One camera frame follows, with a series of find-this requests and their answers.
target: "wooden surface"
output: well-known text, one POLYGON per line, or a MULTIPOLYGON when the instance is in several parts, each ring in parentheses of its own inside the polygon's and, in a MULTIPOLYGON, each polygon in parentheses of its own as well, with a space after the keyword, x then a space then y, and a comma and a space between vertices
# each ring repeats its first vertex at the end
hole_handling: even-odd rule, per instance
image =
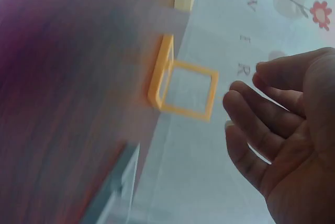
POLYGON ((117 140, 143 142, 143 164, 158 117, 152 24, 173 3, 0 0, 0 223, 77 223, 117 140))

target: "yellow square frame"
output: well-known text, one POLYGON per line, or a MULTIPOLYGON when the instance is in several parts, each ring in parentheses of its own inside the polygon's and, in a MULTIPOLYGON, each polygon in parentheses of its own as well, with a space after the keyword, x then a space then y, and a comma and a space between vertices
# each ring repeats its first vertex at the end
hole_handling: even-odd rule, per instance
POLYGON ((157 57, 156 65, 153 71, 148 99, 152 106, 158 110, 168 113, 176 113, 186 117, 196 118, 204 121, 210 121, 213 110, 214 97, 219 80, 219 73, 199 65, 193 65, 187 62, 174 60, 173 54, 173 35, 164 35, 161 49, 157 57), (193 71, 202 75, 211 77, 210 89, 207 96, 207 102, 204 113, 177 107, 165 103, 165 98, 169 90, 171 75, 174 68, 193 71), (164 72, 167 71, 167 82, 163 91, 163 97, 160 97, 160 89, 163 82, 164 72))

